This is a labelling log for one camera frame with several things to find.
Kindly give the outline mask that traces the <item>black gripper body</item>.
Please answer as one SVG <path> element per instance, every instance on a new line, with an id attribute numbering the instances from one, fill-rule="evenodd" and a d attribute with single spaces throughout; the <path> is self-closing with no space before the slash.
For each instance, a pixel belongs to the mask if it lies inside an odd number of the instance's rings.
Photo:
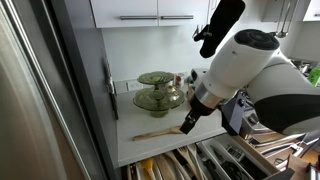
<path id="1" fill-rule="evenodd" d="M 189 104 L 191 110 L 185 117 L 185 123 L 194 125 L 201 116 L 208 116 L 216 109 L 219 98 L 215 96 L 198 98 L 193 95 Z"/>

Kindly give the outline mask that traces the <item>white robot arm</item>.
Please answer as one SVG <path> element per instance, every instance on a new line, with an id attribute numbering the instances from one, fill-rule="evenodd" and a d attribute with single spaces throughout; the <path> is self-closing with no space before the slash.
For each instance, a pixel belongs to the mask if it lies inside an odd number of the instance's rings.
<path id="1" fill-rule="evenodd" d="M 200 117 L 210 115 L 240 89 L 247 92 L 262 125 L 277 133 L 320 128 L 320 89 L 283 55 L 274 36 L 245 29 L 224 44 L 200 78 L 180 130 L 189 133 Z"/>

